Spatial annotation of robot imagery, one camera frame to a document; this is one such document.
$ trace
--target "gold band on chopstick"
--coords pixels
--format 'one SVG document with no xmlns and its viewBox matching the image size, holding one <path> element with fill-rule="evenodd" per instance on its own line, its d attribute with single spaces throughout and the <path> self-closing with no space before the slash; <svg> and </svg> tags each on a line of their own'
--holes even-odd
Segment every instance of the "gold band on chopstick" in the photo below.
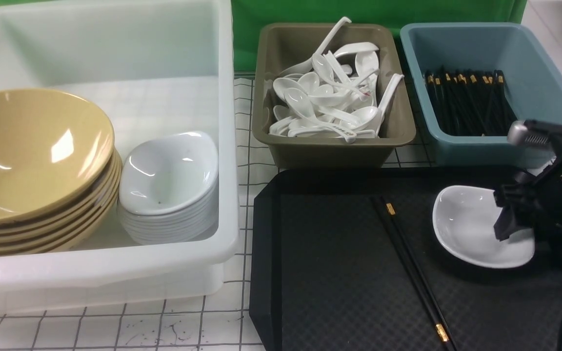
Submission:
<svg viewBox="0 0 562 351">
<path fill-rule="evenodd" d="M 439 335 L 442 342 L 448 342 L 450 340 L 448 334 L 446 334 L 446 329 L 443 328 L 442 324 L 435 324 L 435 329 L 437 329 L 437 335 Z"/>
</svg>

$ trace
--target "green backdrop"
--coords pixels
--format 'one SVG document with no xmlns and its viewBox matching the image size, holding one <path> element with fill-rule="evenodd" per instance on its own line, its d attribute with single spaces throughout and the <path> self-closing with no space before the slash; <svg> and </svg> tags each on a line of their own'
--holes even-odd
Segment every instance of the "green backdrop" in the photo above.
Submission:
<svg viewBox="0 0 562 351">
<path fill-rule="evenodd" d="M 0 0 L 0 5 L 35 2 Z M 413 22 L 521 22 L 526 0 L 232 0 L 234 66 L 254 71 L 259 31 L 275 22 L 376 23 L 392 29 Z"/>
</svg>

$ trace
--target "black chopsticks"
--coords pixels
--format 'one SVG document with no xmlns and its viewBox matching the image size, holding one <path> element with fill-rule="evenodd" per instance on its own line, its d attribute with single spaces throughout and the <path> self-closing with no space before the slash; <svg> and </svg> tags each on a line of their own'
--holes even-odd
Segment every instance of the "black chopsticks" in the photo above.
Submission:
<svg viewBox="0 0 562 351">
<path fill-rule="evenodd" d="M 402 262 L 406 273 L 408 274 L 413 287 L 420 296 L 420 300 L 424 305 L 424 309 L 431 319 L 431 323 L 435 325 L 435 331 L 439 340 L 442 342 L 444 349 L 447 351 L 456 351 L 455 343 L 452 340 L 451 334 L 448 331 L 446 321 L 437 305 L 437 300 L 433 295 L 424 273 L 418 261 L 413 254 L 413 251 L 406 240 L 402 226 L 396 216 L 396 211 L 391 203 L 385 202 L 382 196 L 371 197 L 372 205 L 383 224 L 386 233 L 394 245 L 394 249 Z"/>
</svg>

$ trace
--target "white tiled table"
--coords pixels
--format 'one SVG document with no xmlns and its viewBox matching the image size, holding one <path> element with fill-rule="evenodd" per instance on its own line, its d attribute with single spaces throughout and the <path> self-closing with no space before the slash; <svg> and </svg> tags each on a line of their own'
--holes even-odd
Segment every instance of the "white tiled table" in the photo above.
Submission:
<svg viewBox="0 0 562 351">
<path fill-rule="evenodd" d="M 528 26 L 562 73 L 562 0 L 533 0 Z M 237 78 L 236 136 L 243 246 L 225 265 L 221 291 L 185 300 L 106 305 L 35 315 L 0 317 L 0 350 L 16 351 L 263 351 L 248 317 L 253 199 L 274 177 L 266 146 L 252 138 L 252 78 Z M 412 145 L 400 147 L 384 167 L 432 166 L 420 126 Z"/>
</svg>

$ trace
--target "teal bin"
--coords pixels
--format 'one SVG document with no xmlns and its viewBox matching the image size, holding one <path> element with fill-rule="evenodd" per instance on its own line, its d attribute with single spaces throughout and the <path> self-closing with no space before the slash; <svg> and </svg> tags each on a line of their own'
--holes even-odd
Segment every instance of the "teal bin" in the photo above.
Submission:
<svg viewBox="0 0 562 351">
<path fill-rule="evenodd" d="M 562 75 L 526 27 L 511 23 L 409 24 L 400 31 L 404 54 L 440 166 L 509 164 L 538 168 L 552 153 L 508 144 L 506 137 L 444 133 L 428 97 L 424 73 L 447 69 L 501 69 L 506 98 L 519 120 L 562 124 Z"/>
</svg>

